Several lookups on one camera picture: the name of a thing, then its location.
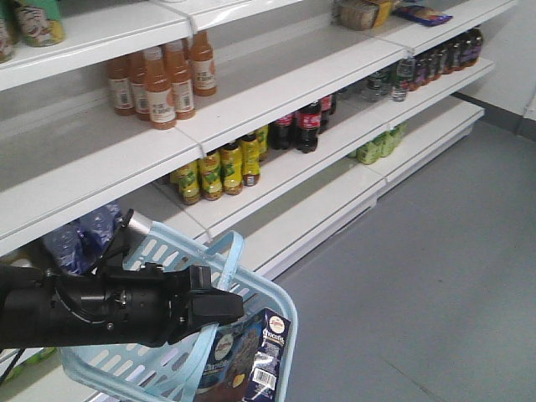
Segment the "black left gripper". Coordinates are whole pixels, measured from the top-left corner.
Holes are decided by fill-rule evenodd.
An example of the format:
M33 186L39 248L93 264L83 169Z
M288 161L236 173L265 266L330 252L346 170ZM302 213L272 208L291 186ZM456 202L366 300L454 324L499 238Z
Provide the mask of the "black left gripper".
M175 344L212 324L244 316L243 297L212 289L209 266L165 272L154 264L139 271L110 268L99 278L106 290L101 343Z

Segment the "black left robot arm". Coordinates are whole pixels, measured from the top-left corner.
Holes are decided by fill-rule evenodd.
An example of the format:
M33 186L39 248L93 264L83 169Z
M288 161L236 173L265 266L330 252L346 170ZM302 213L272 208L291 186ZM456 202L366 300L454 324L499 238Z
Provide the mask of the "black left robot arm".
M1 268L2 348L175 344L244 315L243 299L214 287L207 266L138 271L106 266L87 276Z

